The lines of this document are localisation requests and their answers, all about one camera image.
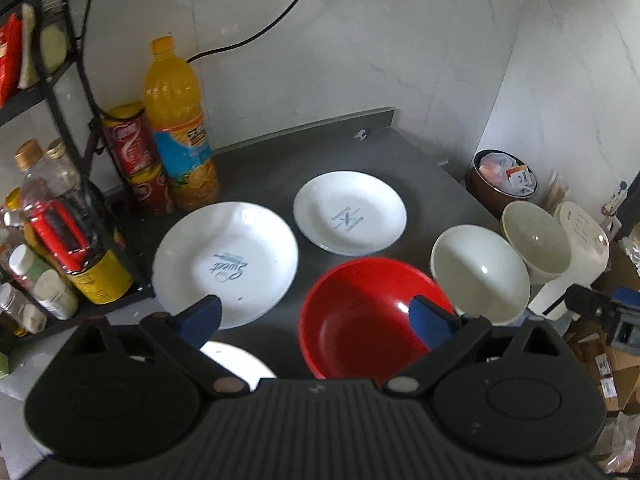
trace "cream bowl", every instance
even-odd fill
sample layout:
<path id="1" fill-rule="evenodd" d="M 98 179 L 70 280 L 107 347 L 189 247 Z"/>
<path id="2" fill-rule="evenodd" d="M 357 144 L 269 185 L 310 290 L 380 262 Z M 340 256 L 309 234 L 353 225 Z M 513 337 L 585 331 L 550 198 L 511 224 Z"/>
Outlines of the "cream bowl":
<path id="1" fill-rule="evenodd" d="M 500 228 L 529 270 L 532 284 L 543 285 L 571 264 L 571 244 L 560 225 L 541 207 L 512 202 L 502 212 Z"/>
<path id="2" fill-rule="evenodd" d="M 459 225 L 440 235 L 431 251 L 433 279 L 460 315 L 507 325 L 529 303 L 527 267 L 499 234 Z"/>

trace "metal shelf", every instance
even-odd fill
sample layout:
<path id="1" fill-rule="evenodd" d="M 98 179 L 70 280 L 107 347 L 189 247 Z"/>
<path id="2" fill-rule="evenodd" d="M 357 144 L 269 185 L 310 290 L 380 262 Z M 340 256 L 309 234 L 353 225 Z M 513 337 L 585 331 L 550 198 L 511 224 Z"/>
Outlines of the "metal shelf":
<path id="1" fill-rule="evenodd" d="M 72 53 L 67 54 L 65 62 L 54 72 L 53 76 L 51 76 L 51 81 L 43 82 L 40 80 L 29 88 L 20 90 L 16 95 L 11 97 L 4 107 L 0 108 L 0 126 L 6 124 L 21 113 L 24 113 L 39 102 L 44 101 L 46 97 L 44 85 L 55 85 L 75 62 L 74 55 Z"/>
<path id="2" fill-rule="evenodd" d="M 123 196 L 120 197 L 120 203 L 117 206 L 112 205 L 109 207 L 112 215 L 113 210 L 118 209 L 118 214 L 113 215 L 111 220 L 114 221 L 119 232 L 127 241 L 127 248 L 125 250 L 120 248 L 114 242 L 113 232 L 109 232 L 107 230 L 105 219 L 98 214 L 97 205 L 93 202 L 95 193 L 91 192 L 90 189 L 92 189 L 92 187 L 95 188 L 95 186 L 93 186 L 89 181 L 91 162 L 95 153 L 100 153 L 104 146 L 104 133 L 100 120 L 100 110 L 96 105 L 92 105 L 92 103 L 89 102 L 94 118 L 89 122 L 88 126 L 90 134 L 85 152 L 81 155 L 81 151 L 75 144 L 68 124 L 66 123 L 58 97 L 54 92 L 55 83 L 59 81 L 62 75 L 69 69 L 69 67 L 71 67 L 71 65 L 73 65 L 73 63 L 76 63 L 81 59 L 78 42 L 75 38 L 73 20 L 69 12 L 68 0 L 63 0 L 63 8 L 61 12 L 49 16 L 44 15 L 42 2 L 40 0 L 0 0 L 0 20 L 7 19 L 9 14 L 12 12 L 20 14 L 19 6 L 23 2 L 28 2 L 34 7 L 35 26 L 33 31 L 34 41 L 31 41 L 31 53 L 34 67 L 40 76 L 40 80 L 30 88 L 18 92 L 15 96 L 9 99 L 3 108 L 0 108 L 0 126 L 27 111 L 39 102 L 47 102 L 58 133 L 66 145 L 69 157 L 75 164 L 76 168 L 78 168 L 79 173 L 81 173 L 82 192 L 84 193 L 85 200 L 87 201 L 88 209 L 95 223 L 98 235 L 106 247 L 116 254 L 116 257 L 133 277 L 134 283 L 122 298 L 105 305 L 93 304 L 78 292 L 80 305 L 75 316 L 69 320 L 60 321 L 48 314 L 49 320 L 47 321 L 46 328 L 42 332 L 22 338 L 17 338 L 12 334 L 9 334 L 6 340 L 0 340 L 0 348 L 5 349 L 7 347 L 10 348 L 24 343 L 30 343 L 34 340 L 62 332 L 63 330 L 68 330 L 88 317 L 101 316 L 137 301 L 144 300 L 145 298 L 152 298 L 155 295 L 151 286 L 150 273 L 148 272 L 148 266 L 150 265 L 148 253 L 145 253 L 143 250 L 144 248 L 136 246 L 136 241 L 139 240 L 138 233 L 136 232 L 136 235 L 133 236 L 130 228 L 124 226 L 124 224 L 130 224 L 133 226 L 142 225 L 145 228 L 150 226 L 149 222 L 146 222 L 145 219 L 142 219 L 138 214 L 135 209 L 135 205 L 133 208 L 129 207 L 129 205 L 136 203 L 135 200 L 132 200 L 132 193 L 129 193 L 128 195 L 127 193 L 124 193 Z M 62 66 L 56 70 L 54 74 L 47 75 L 40 41 L 37 41 L 35 38 L 40 37 L 42 30 L 47 27 L 47 25 L 53 25 L 56 23 L 62 23 L 63 25 L 63 29 L 68 40 L 69 52 Z M 78 69 L 82 88 L 87 96 L 89 95 L 90 87 L 84 71 L 84 66 L 81 62 L 78 62 L 76 63 L 76 67 Z M 114 160 L 111 152 L 110 156 L 124 185 L 123 189 L 127 189 L 126 180 L 118 170 L 116 161 Z"/>

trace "bottle cap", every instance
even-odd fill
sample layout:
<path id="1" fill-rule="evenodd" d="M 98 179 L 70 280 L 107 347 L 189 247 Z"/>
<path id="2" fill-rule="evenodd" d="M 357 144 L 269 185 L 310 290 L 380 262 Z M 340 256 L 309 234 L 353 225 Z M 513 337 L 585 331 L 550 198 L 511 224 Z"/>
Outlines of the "bottle cap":
<path id="1" fill-rule="evenodd" d="M 20 227 L 24 224 L 24 219 L 22 218 L 20 211 L 15 209 L 11 211 L 5 211 L 3 220 L 4 225 L 6 225 L 7 227 Z"/>
<path id="2" fill-rule="evenodd" d="M 66 153 L 65 143 L 62 139 L 52 140 L 49 146 L 47 146 L 47 156 L 49 158 L 60 158 Z"/>
<path id="3" fill-rule="evenodd" d="M 37 300 L 50 301 L 66 291 L 66 285 L 53 269 L 45 270 L 33 286 L 33 295 Z"/>
<path id="4" fill-rule="evenodd" d="M 21 171 L 29 171 L 38 162 L 44 152 L 36 139 L 27 140 L 14 155 L 15 163 Z"/>
<path id="5" fill-rule="evenodd" d="M 36 259 L 33 251 L 25 244 L 18 245 L 9 257 L 9 267 L 18 276 L 24 276 Z"/>
<path id="6" fill-rule="evenodd" d="M 20 203 L 20 188 L 15 188 L 11 193 L 9 193 L 4 199 L 4 204 L 10 210 L 20 209 L 22 204 Z"/>
<path id="7" fill-rule="evenodd" d="M 162 54 L 175 48 L 173 36 L 163 36 L 151 42 L 151 52 L 153 54 Z"/>
<path id="8" fill-rule="evenodd" d="M 14 300 L 14 288 L 8 283 L 0 285 L 0 308 L 5 309 Z"/>

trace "plate rim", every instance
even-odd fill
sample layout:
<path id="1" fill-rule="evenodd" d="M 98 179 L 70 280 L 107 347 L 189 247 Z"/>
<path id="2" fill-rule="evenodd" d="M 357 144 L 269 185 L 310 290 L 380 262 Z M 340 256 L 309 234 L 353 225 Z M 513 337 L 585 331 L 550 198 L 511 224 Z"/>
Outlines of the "plate rim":
<path id="1" fill-rule="evenodd" d="M 156 300 L 158 300 L 158 303 L 160 303 L 160 305 L 162 306 L 162 308 L 164 308 L 166 310 L 166 307 L 164 306 L 164 304 L 162 304 L 162 301 L 160 299 L 160 295 L 158 294 L 158 291 L 156 290 L 156 261 L 158 259 L 158 254 L 160 253 L 160 249 L 162 248 L 162 244 L 164 244 L 165 240 L 169 237 L 169 234 L 171 234 L 171 232 L 178 227 L 178 225 L 180 225 L 180 222 L 182 222 L 184 219 L 188 218 L 191 214 L 199 212 L 199 211 L 203 211 L 206 210 L 207 208 L 210 207 L 216 207 L 219 206 L 221 204 L 232 204 L 235 206 L 251 206 L 251 207 L 257 207 L 260 209 L 264 209 L 266 211 L 268 211 L 270 214 L 276 216 L 277 218 L 280 219 L 280 221 L 287 227 L 289 234 L 291 235 L 291 239 L 293 240 L 293 246 L 295 247 L 295 257 L 296 257 L 296 261 L 295 261 L 295 265 L 294 265 L 294 269 L 293 269 L 293 273 L 292 273 L 292 277 L 291 280 L 289 282 L 289 284 L 286 286 L 286 288 L 284 289 L 283 293 L 278 297 L 278 299 L 273 303 L 273 305 L 271 305 L 267 310 L 261 312 L 260 314 L 258 314 L 258 316 L 252 317 L 251 319 L 242 322 L 242 323 L 231 323 L 231 324 L 224 324 L 221 322 L 220 323 L 220 328 L 219 330 L 228 330 L 231 328 L 238 328 L 239 326 L 244 326 L 246 324 L 252 323 L 254 322 L 256 319 L 259 319 L 260 317 L 264 316 L 265 314 L 267 314 L 271 309 L 273 309 L 277 304 L 280 303 L 280 301 L 282 300 L 282 298 L 284 298 L 284 296 L 286 295 L 286 293 L 289 291 L 289 289 L 291 288 L 291 285 L 293 285 L 293 282 L 296 279 L 296 276 L 298 275 L 298 267 L 300 266 L 300 248 L 298 247 L 298 241 L 296 240 L 296 235 L 293 232 L 293 229 L 291 229 L 291 226 L 289 225 L 289 223 L 287 223 L 287 221 L 280 216 L 279 214 L 277 214 L 275 211 L 269 209 L 268 207 L 265 207 L 263 205 L 260 204 L 256 204 L 253 202 L 243 202 L 243 201 L 238 201 L 238 200 L 228 200 L 228 201 L 222 201 L 222 202 L 216 202 L 214 204 L 209 204 L 206 205 L 204 207 L 198 208 L 195 211 L 191 211 L 190 213 L 188 213 L 186 216 L 184 216 L 183 218 L 181 218 L 180 220 L 178 220 L 167 232 L 166 234 L 162 237 L 162 240 L 160 241 L 158 248 L 156 249 L 156 254 L 154 254 L 154 260 L 153 260 L 153 264 L 151 267 L 151 285 L 153 287 L 154 293 L 156 295 Z"/>
<path id="2" fill-rule="evenodd" d="M 372 178 L 373 180 L 377 180 L 379 183 L 381 183 L 383 186 L 388 187 L 392 193 L 398 197 L 398 200 L 400 201 L 401 205 L 402 205 L 402 211 L 404 212 L 404 222 L 403 222 L 403 226 L 402 229 L 400 230 L 400 232 L 398 233 L 398 236 L 387 246 L 382 247 L 381 249 L 375 250 L 375 251 L 367 251 L 367 252 L 357 252 L 357 253 L 353 253 L 353 252 L 346 252 L 346 251 L 339 251 L 337 249 L 331 248 L 326 244 L 323 244 L 321 241 L 314 239 L 313 237 L 311 237 L 308 234 L 308 231 L 306 231 L 301 225 L 300 222 L 298 221 L 298 205 L 300 203 L 300 194 L 302 193 L 302 191 L 305 189 L 305 187 L 309 186 L 311 183 L 313 183 L 315 180 L 318 180 L 320 178 L 324 178 L 327 175 L 330 174 L 335 174 L 335 173 L 350 173 L 350 174 L 357 174 L 357 175 L 364 175 L 368 178 Z M 295 198 L 293 199 L 293 219 L 294 222 L 296 223 L 296 226 L 298 227 L 298 229 L 300 230 L 300 232 L 305 236 L 305 238 L 307 240 L 309 240 L 313 245 L 320 247 L 322 250 L 325 250 L 329 253 L 333 253 L 333 254 L 338 254 L 338 256 L 350 256 L 353 258 L 357 258 L 358 256 L 368 256 L 370 254 L 376 254 L 379 253 L 380 251 L 384 251 L 385 249 L 388 249 L 389 247 L 391 247 L 393 244 L 395 244 L 400 237 L 402 236 L 402 234 L 404 234 L 404 231 L 406 229 L 406 221 L 407 221 L 407 211 L 406 211 L 406 205 L 404 204 L 404 200 L 402 200 L 402 197 L 400 196 L 400 194 L 393 188 L 391 187 L 388 183 L 386 183 L 384 180 L 373 176 L 372 174 L 369 173 L 364 173 L 363 171 L 353 171 L 353 170 L 337 170 L 337 171 L 327 171 L 325 173 L 321 173 L 319 175 L 316 175 L 315 177 L 313 177 L 310 180 L 307 180 L 298 190 L 298 192 L 296 193 Z"/>

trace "kitchen counter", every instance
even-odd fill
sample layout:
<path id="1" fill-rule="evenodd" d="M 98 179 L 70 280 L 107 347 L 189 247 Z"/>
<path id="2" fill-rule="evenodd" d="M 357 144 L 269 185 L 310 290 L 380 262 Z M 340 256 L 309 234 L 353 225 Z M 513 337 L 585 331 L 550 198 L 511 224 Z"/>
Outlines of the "kitchen counter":
<path id="1" fill-rule="evenodd" d="M 312 377 L 298 346 L 300 308 L 322 274 L 351 259 L 313 245 L 294 222 L 296 193 L 319 174 L 361 171 L 393 187 L 406 205 L 407 225 L 401 238 L 379 255 L 403 260 L 427 273 L 431 248 L 447 228 L 463 223 L 497 228 L 495 218 L 433 159 L 388 127 L 392 116 L 393 110 L 384 109 L 323 121 L 216 155 L 221 200 L 257 203 L 282 216 L 296 236 L 300 256 L 291 288 L 276 307 L 247 325 L 217 332 L 214 340 L 251 352 L 278 377 Z M 366 134 L 359 135 L 361 130 Z M 143 225 L 146 254 L 154 254 L 177 219 L 179 216 L 169 216 Z M 112 324 L 132 324 L 158 310 L 162 306 L 151 299 L 112 312 L 107 318 Z M 24 399 L 71 333 L 68 330 L 15 349 L 10 356 L 12 373 L 0 380 L 0 392 Z"/>

